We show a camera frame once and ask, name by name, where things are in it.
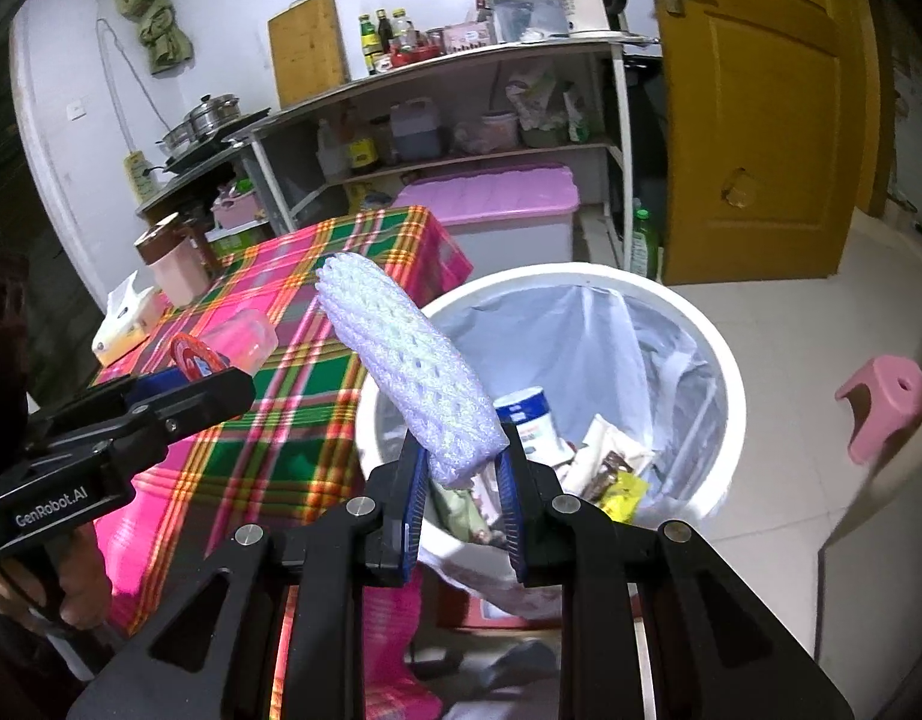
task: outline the yellow door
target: yellow door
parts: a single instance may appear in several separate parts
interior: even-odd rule
[[[833,274],[875,181],[867,0],[656,4],[669,90],[664,280]]]

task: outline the hanging cloth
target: hanging cloth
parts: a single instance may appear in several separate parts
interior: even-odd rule
[[[175,20],[170,0],[114,0],[122,16],[137,22],[137,39],[148,50],[152,74],[181,64],[194,48]]]

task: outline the pink plaid tablecloth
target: pink plaid tablecloth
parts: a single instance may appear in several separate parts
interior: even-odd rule
[[[338,251],[370,257],[419,305],[471,272],[424,208],[335,218],[230,257],[208,295],[165,314],[146,343],[104,371],[102,379],[161,370],[176,333],[200,335],[244,308],[267,314],[279,339],[255,377],[253,408],[172,445],[163,463],[134,479],[136,499],[98,521],[116,627],[137,630],[240,525],[311,522],[363,484],[354,415],[365,371],[313,299],[317,269]],[[293,594],[282,628],[273,718],[280,717],[291,610]],[[373,720],[421,720],[440,710],[402,662],[420,612],[418,577],[402,590],[365,591],[365,690]]]

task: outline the wall outlet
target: wall outlet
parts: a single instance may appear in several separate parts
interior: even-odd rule
[[[80,119],[80,117],[87,114],[88,111],[85,111],[85,102],[83,100],[73,100],[67,103],[67,120],[69,122],[74,122],[75,119]]]

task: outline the human hand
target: human hand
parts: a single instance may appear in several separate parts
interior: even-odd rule
[[[29,631],[43,632],[44,624],[32,615],[28,602],[13,590],[3,574],[11,579],[39,605],[44,605],[44,588],[35,576],[17,560],[0,563],[0,613],[16,620]],[[91,523],[71,533],[67,550],[58,565],[58,578],[64,591],[61,619],[74,628],[86,631],[104,622],[110,608],[112,585],[104,573],[104,555],[98,548],[97,533]]]

